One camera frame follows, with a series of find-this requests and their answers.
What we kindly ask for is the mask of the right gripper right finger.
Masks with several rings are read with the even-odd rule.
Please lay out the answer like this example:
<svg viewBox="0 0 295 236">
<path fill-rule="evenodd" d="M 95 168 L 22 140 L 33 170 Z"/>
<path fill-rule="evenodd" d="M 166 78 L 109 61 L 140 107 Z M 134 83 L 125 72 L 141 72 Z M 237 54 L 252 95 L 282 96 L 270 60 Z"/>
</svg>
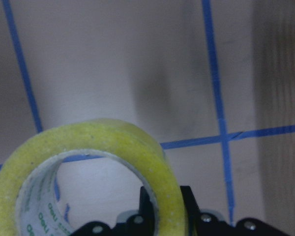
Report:
<svg viewBox="0 0 295 236">
<path fill-rule="evenodd" d="M 184 206 L 187 215 L 187 232 L 188 236 L 197 236 L 196 220 L 200 211 L 195 196 L 190 186 L 181 185 L 180 190 L 183 196 Z"/>
</svg>

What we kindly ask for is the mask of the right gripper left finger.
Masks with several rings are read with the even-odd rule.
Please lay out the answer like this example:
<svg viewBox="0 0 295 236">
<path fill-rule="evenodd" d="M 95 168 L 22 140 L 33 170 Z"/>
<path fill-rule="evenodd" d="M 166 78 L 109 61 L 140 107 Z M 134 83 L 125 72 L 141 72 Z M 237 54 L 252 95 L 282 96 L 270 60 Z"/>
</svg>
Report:
<svg viewBox="0 0 295 236">
<path fill-rule="evenodd" d="M 141 236 L 153 236 L 155 229 L 154 209 L 148 192 L 143 186 L 140 188 L 139 215 L 138 225 Z"/>
</svg>

